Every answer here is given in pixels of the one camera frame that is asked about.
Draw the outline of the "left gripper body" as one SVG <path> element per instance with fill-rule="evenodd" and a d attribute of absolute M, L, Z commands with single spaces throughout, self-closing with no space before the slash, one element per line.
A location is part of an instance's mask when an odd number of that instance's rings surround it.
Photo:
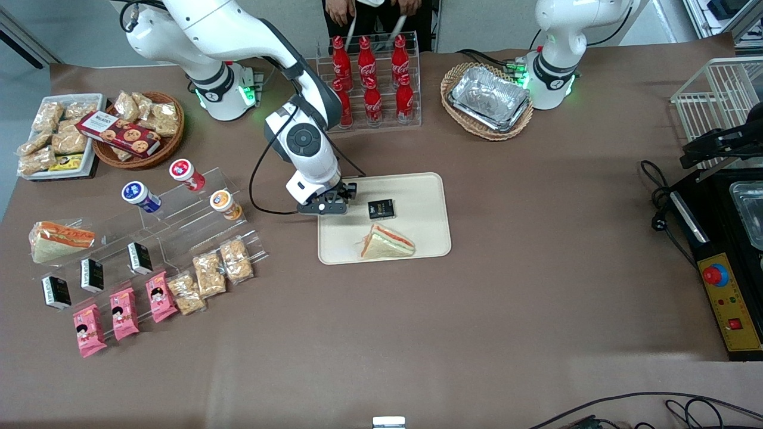
<path fill-rule="evenodd" d="M 762 156 L 762 120 L 723 131 L 722 157 L 753 158 Z"/>

